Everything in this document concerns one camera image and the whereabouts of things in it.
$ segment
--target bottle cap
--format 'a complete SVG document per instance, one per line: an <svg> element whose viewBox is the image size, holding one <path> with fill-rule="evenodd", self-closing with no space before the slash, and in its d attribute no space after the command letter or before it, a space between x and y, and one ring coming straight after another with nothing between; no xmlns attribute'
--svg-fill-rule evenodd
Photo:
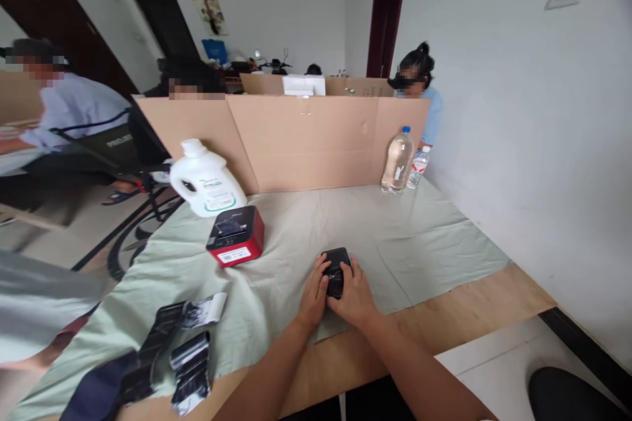
<svg viewBox="0 0 632 421"><path fill-rule="evenodd" d="M184 156L187 158L197 158L208 151L206 146L202 145L202 142L197 138L184 140L181 145L184 150Z"/></svg>

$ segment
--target hair bun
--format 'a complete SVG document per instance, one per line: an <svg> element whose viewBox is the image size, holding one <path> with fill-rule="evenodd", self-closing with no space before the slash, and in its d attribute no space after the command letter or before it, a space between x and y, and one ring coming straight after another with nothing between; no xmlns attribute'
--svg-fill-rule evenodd
<svg viewBox="0 0 632 421"><path fill-rule="evenodd" d="M428 54L430 53L430 46L428 46L428 43L426 43L425 41L419 45L419 47L417 48L417 50L423 54Z"/></svg>

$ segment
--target plastic bottle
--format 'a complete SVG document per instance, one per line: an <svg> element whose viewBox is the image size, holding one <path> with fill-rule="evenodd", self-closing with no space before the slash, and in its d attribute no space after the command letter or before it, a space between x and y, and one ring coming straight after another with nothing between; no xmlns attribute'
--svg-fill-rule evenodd
<svg viewBox="0 0 632 421"><path fill-rule="evenodd" d="M169 173L171 186L189 202L196 215L214 217L246 205L246 195L226 167L225 159L210 152L197 138L184 140L182 148L184 157L173 164Z"/></svg>
<svg viewBox="0 0 632 421"><path fill-rule="evenodd" d="M417 186L419 186L421 175L426 171L426 166L428 166L428 153L430 153L430 147L424 146L421 149L421 153L413 160L413 167L410 170L408 184L406 184L410 189L417 189Z"/></svg>
<svg viewBox="0 0 632 421"><path fill-rule="evenodd" d="M415 144L410 138L410 127L403 127L402 133L393 138L388 147L386 168L382 176L382 192L396 195L404 190L414 152Z"/></svg>

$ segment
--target barcode label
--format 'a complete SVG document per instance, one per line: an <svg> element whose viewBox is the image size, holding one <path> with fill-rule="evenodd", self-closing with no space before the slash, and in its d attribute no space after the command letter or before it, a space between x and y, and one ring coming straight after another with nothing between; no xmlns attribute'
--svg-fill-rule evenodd
<svg viewBox="0 0 632 421"><path fill-rule="evenodd" d="M222 263L230 263L235 260L241 260L242 258L246 258L252 255L250 250L247 247L242 247L237 250L231 250L229 252L220 253L217 255L217 258L222 260Z"/></svg>

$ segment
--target sign on wall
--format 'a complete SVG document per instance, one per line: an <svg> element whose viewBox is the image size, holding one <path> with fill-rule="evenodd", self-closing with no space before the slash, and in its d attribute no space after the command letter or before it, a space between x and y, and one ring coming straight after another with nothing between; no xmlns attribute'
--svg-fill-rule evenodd
<svg viewBox="0 0 632 421"><path fill-rule="evenodd" d="M209 36L227 35L228 28L219 0L193 0Z"/></svg>

